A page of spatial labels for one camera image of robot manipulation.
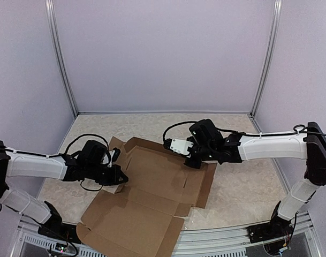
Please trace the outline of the brown cardboard box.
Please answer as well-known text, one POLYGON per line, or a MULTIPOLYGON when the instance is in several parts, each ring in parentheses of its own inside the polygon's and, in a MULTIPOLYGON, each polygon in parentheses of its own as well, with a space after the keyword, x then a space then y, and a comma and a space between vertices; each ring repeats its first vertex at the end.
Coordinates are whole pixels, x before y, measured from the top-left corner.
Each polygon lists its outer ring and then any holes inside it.
POLYGON ((193 207, 205 208, 216 164, 200 169, 161 144, 140 138, 110 140, 128 182, 101 190, 77 224, 81 242, 106 256, 171 256, 193 207))

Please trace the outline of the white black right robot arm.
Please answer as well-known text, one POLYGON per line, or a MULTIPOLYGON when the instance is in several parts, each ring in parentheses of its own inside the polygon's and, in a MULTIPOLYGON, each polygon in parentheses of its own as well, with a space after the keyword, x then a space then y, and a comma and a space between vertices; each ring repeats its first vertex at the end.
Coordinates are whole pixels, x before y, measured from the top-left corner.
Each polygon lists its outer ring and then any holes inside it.
POLYGON ((286 222, 326 185, 326 134, 316 122, 297 125, 293 131, 246 134, 236 132, 226 138, 210 119, 190 127, 191 137, 182 142, 182 154, 189 167, 202 161, 241 163, 263 158, 297 158, 306 161, 306 171, 280 202, 276 217, 265 226, 266 234, 276 238, 286 229, 286 222))

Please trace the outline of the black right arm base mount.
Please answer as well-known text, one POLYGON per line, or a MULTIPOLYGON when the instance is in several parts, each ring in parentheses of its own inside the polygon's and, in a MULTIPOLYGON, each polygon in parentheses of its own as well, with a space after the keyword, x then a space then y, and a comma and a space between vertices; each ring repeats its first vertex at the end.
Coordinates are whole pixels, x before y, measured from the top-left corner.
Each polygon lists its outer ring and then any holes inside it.
POLYGON ((291 236, 294 232, 294 225, 291 220, 285 220, 278 216, 278 207, 281 201, 275 206, 270 221, 247 227, 250 243, 271 240, 282 236, 291 236))

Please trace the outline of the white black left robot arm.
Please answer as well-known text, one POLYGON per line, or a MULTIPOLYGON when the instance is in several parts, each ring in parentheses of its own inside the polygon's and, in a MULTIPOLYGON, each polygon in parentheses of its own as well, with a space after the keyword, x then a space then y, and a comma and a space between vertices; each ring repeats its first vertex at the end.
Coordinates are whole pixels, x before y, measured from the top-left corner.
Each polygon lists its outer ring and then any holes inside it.
POLYGON ((128 176, 116 164, 120 149, 88 140, 73 154, 44 155, 7 148, 0 140, 0 206, 28 216, 55 238, 66 234, 66 225, 56 208, 39 201, 27 192, 11 188, 10 177, 40 177, 63 182, 82 182, 90 179, 98 185, 118 186, 128 182, 128 176))

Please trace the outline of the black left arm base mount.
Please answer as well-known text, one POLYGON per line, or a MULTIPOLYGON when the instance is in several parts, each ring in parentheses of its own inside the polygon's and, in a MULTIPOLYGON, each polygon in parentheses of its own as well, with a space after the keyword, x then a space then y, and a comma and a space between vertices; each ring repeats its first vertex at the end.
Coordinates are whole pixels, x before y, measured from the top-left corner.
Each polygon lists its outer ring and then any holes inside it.
POLYGON ((80 244, 81 241, 77 236, 76 228, 77 228, 76 225, 72 225, 68 223, 62 223, 61 225, 58 226, 58 228, 55 229, 41 226, 38 229, 38 234, 50 238, 55 238, 63 241, 80 244))

